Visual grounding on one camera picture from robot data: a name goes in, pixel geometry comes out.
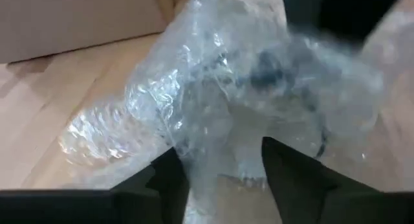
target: clear plastic packaging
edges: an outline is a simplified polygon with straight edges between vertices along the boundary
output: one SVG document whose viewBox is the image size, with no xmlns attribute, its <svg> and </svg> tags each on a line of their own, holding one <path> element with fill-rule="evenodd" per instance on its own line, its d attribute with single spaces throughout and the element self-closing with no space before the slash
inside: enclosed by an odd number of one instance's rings
<svg viewBox="0 0 414 224">
<path fill-rule="evenodd" d="M 189 207 L 214 216 L 218 175 L 265 181 L 262 137 L 319 157 L 331 135 L 367 133 L 382 75 L 345 47 L 288 32 L 280 2 L 190 0 L 124 100 L 81 112 L 63 134 L 72 162 L 110 168 L 86 187 L 109 188 L 173 146 L 190 178 Z"/>
</svg>

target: cardboard box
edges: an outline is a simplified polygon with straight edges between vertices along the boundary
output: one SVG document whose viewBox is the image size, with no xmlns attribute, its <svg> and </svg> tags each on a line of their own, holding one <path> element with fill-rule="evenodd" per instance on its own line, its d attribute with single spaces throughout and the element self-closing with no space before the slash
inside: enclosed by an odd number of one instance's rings
<svg viewBox="0 0 414 224">
<path fill-rule="evenodd" d="M 0 0 L 0 63 L 162 32 L 174 0 Z"/>
</svg>

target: wrapped object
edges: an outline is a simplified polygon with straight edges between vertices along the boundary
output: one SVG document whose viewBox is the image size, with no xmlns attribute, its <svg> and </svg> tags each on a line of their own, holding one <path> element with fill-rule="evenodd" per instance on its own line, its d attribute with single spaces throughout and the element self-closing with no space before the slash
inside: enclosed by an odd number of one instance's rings
<svg viewBox="0 0 414 224">
<path fill-rule="evenodd" d="M 291 34 L 274 3 L 190 0 L 131 75 L 124 100 L 70 123 L 61 138 L 70 160 L 88 167 L 120 161 L 130 172 L 173 146 L 197 203 L 189 207 L 203 210 L 190 213 L 214 216 L 218 175 L 265 185 L 262 137 L 319 157 L 330 136 L 370 130 L 381 74 L 344 47 Z M 113 186 L 111 176 L 97 183 L 87 186 Z"/>
</svg>

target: wooden floor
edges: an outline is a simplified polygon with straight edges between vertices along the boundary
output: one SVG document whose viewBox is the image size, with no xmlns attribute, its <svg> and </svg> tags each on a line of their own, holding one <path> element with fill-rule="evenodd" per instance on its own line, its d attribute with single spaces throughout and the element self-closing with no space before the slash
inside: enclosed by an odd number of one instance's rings
<svg viewBox="0 0 414 224">
<path fill-rule="evenodd" d="M 403 3 L 401 8 L 410 6 Z M 0 188 L 50 188 L 70 182 L 58 135 L 78 110 L 121 93 L 129 73 L 157 37 L 0 65 Z M 414 27 L 384 37 L 397 40 L 393 50 L 401 54 L 380 66 L 391 81 L 389 94 L 375 129 L 361 146 L 364 154 L 349 160 L 330 152 L 324 162 L 377 188 L 412 190 L 414 44 L 409 42 L 414 40 L 409 39 L 414 38 Z"/>
</svg>

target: black object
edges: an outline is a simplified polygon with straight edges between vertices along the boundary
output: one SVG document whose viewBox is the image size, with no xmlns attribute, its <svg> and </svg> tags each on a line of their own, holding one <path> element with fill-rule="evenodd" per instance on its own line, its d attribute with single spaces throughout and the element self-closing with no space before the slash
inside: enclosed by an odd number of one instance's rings
<svg viewBox="0 0 414 224">
<path fill-rule="evenodd" d="M 414 223 L 413 193 L 383 193 L 263 138 L 263 164 L 283 224 Z"/>
<path fill-rule="evenodd" d="M 170 149 L 112 190 L 0 192 L 0 223 L 181 224 L 189 185 Z"/>
<path fill-rule="evenodd" d="M 361 45 L 396 0 L 284 0 L 292 28 L 329 32 Z"/>
</svg>

